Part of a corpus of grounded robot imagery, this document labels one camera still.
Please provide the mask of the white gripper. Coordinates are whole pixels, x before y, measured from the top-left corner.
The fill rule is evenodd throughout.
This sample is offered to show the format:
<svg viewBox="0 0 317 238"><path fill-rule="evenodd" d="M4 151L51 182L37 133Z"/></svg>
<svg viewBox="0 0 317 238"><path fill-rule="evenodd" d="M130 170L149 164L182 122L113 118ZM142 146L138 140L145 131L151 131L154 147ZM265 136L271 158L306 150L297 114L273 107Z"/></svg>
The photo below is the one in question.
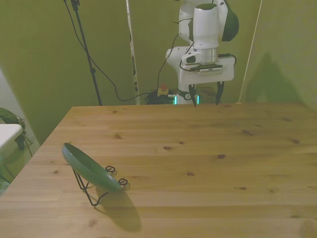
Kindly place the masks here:
<svg viewBox="0 0 317 238"><path fill-rule="evenodd" d="M189 93L194 107L197 105L196 101L196 85L217 82L217 93L215 97L215 103L218 105L220 103L223 90L224 82L231 81L234 78L234 57L224 57L220 58L217 65L222 67L202 69L200 71L185 71L180 69L179 73L179 83L184 85L189 85Z"/></svg>

